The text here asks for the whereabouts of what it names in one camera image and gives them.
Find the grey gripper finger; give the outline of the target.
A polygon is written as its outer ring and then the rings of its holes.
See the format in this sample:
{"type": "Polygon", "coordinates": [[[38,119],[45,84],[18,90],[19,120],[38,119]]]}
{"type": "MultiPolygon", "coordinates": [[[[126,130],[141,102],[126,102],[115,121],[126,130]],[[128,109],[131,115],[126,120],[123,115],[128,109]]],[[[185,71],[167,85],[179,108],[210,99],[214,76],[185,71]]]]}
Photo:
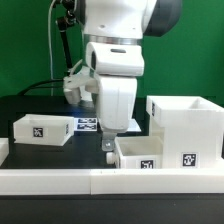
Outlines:
{"type": "Polygon", "coordinates": [[[112,132],[104,132],[102,134],[102,150],[103,151],[113,151],[114,150],[114,140],[116,134],[112,132]]]}

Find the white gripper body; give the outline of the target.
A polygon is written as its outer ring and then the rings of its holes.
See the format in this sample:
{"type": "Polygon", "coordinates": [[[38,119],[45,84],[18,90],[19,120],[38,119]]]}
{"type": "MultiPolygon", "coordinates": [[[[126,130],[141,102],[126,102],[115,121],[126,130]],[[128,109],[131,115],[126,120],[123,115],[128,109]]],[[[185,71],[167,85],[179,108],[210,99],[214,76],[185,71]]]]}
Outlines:
{"type": "Polygon", "coordinates": [[[135,77],[95,75],[98,84],[96,114],[103,132],[122,133],[132,118],[137,80],[135,77]]]}

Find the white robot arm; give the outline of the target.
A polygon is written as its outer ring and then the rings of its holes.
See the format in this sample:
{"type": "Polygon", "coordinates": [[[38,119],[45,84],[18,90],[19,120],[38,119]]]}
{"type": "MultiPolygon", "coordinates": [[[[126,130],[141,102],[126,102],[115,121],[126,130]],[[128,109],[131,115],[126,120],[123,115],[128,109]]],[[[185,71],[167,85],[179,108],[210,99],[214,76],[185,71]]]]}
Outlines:
{"type": "Polygon", "coordinates": [[[81,92],[91,95],[102,130],[102,149],[115,148],[132,118],[137,79],[144,73],[141,41],[161,37],[178,22],[182,0],[76,0],[81,23],[84,59],[80,70],[64,78],[64,93],[71,104],[81,92]]]}

